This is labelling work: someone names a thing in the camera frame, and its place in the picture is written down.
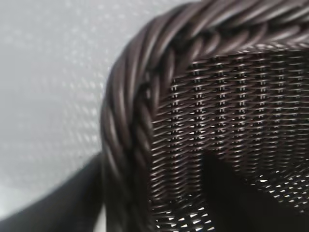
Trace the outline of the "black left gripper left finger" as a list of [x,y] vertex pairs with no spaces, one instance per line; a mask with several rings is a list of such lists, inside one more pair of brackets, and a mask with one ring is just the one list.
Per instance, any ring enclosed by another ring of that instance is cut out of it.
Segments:
[[103,205],[99,155],[43,199],[1,220],[2,232],[92,232]]

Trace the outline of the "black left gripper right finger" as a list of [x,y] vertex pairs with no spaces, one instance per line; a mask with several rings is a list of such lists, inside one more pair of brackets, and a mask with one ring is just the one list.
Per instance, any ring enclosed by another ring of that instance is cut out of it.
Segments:
[[215,154],[203,156],[202,186],[218,232],[307,232],[309,217],[237,175]]

